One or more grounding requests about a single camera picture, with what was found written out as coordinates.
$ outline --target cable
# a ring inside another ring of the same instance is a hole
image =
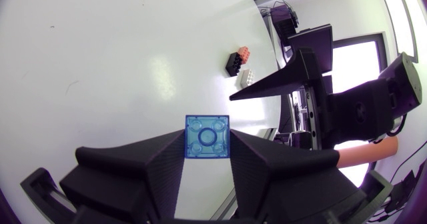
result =
[[[291,119],[291,117],[289,116],[288,120],[286,120],[285,125],[283,125],[284,127],[286,126],[286,124],[288,124],[288,121]]]
[[[369,222],[369,223],[373,223],[373,222],[377,222],[377,221],[385,221],[385,220],[387,220],[389,217],[391,217],[391,216],[393,216],[394,214],[398,213],[399,211],[403,210],[403,208],[404,208],[404,207],[402,207],[402,208],[398,209],[397,211],[393,212],[393,214],[390,214],[390,215],[384,215],[384,216],[382,216],[382,217],[380,217],[380,218],[378,218],[378,219],[375,219],[375,220],[373,220],[373,221],[368,221],[368,222]]]
[[[395,131],[395,132],[391,132],[391,131],[387,132],[387,135],[388,135],[389,137],[394,137],[395,135],[399,134],[399,133],[402,131],[403,126],[405,125],[406,116],[407,116],[407,114],[403,115],[402,122],[401,122],[401,124],[399,125],[399,128],[397,129],[397,131]]]
[[[402,164],[399,165],[399,167],[396,169],[396,171],[393,174],[392,179],[390,180],[390,183],[393,182],[394,177],[396,176],[397,172],[399,171],[399,169],[401,168],[401,166],[403,166],[403,164],[405,164],[405,162],[407,162],[409,159],[411,159],[411,157],[413,157],[417,152],[419,152],[419,150],[421,150],[425,145],[427,144],[427,141],[421,145],[421,147],[419,147],[411,156],[409,156],[404,162],[402,162]]]

